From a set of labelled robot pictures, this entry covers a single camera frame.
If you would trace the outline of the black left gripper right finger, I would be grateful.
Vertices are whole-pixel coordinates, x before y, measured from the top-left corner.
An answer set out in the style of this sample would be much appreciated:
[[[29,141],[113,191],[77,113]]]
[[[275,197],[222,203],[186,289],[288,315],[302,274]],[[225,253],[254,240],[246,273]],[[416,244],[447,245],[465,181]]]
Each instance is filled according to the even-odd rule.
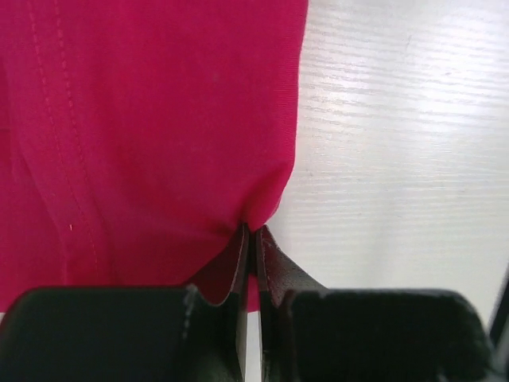
[[[329,289],[254,234],[264,381],[493,381],[472,305],[438,289]]]

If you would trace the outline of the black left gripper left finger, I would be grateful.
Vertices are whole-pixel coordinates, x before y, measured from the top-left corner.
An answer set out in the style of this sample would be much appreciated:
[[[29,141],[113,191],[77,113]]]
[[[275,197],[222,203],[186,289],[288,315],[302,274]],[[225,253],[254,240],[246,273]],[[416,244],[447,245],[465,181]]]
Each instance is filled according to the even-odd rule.
[[[4,381],[242,381],[250,233],[175,287],[43,287],[1,322]]]

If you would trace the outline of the pink t shirt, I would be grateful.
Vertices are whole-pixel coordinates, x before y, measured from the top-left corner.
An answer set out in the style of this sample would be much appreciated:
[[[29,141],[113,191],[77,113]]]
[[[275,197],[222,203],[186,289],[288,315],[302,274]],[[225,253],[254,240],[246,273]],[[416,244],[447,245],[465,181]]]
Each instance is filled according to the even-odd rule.
[[[293,169],[305,1],[1,4],[1,307],[177,285]]]

